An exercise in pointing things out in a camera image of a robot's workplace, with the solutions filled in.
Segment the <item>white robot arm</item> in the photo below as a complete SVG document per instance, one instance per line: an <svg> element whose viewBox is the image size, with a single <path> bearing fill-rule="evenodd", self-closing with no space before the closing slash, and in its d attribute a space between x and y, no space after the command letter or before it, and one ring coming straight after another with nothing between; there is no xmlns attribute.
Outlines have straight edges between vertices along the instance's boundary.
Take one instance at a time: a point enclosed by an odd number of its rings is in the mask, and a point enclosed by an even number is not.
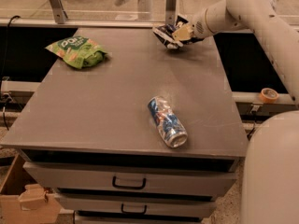
<svg viewBox="0 0 299 224"><path fill-rule="evenodd" d="M277 15L271 0L221 0L179 21L177 44L246 28L268 59L258 69L261 88L284 89L299 102L299 34ZM277 114L250 138L244 163L241 224L299 224L299 111Z"/></svg>

